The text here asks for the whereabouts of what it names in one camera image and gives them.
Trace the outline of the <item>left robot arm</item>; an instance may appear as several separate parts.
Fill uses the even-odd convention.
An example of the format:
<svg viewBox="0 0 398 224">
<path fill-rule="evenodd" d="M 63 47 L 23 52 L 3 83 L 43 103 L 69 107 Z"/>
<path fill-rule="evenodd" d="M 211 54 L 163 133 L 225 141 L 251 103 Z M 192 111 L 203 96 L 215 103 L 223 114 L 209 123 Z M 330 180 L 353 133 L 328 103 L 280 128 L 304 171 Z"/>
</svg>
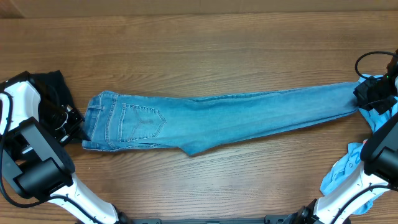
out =
<svg viewBox="0 0 398 224">
<path fill-rule="evenodd" d="M 124 212 L 101 200 L 75 174 L 64 147 L 88 139 L 84 120 L 60 71 L 24 71 L 2 82 L 1 183 L 36 201 L 17 202 L 4 187 L 1 194 L 20 208 L 58 205 L 80 223 L 130 223 Z"/>
</svg>

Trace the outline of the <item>blue denim jeans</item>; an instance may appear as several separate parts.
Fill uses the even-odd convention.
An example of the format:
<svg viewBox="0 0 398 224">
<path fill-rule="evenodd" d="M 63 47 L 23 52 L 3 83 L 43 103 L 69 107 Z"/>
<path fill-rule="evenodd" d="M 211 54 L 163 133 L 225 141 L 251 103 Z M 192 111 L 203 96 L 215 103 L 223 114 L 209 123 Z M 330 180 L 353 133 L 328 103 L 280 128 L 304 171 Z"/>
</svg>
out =
<svg viewBox="0 0 398 224">
<path fill-rule="evenodd" d="M 338 119 L 357 110 L 355 82 L 201 98 L 104 91 L 85 114 L 85 149 L 180 148 L 192 156 L 213 147 Z"/>
</svg>

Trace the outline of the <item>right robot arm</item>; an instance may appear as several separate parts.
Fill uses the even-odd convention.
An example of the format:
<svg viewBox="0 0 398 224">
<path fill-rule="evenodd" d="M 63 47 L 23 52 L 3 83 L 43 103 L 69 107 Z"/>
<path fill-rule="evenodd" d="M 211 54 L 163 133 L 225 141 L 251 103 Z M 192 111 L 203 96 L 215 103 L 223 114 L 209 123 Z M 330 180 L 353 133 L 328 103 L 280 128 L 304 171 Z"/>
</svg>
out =
<svg viewBox="0 0 398 224">
<path fill-rule="evenodd" d="M 284 223 L 347 223 L 349 216 L 374 197 L 397 190 L 397 53 L 383 76 L 359 76 L 354 89 L 359 107 L 376 125 L 373 135 L 363 142 L 359 162 L 333 191 L 315 199 Z"/>
</svg>

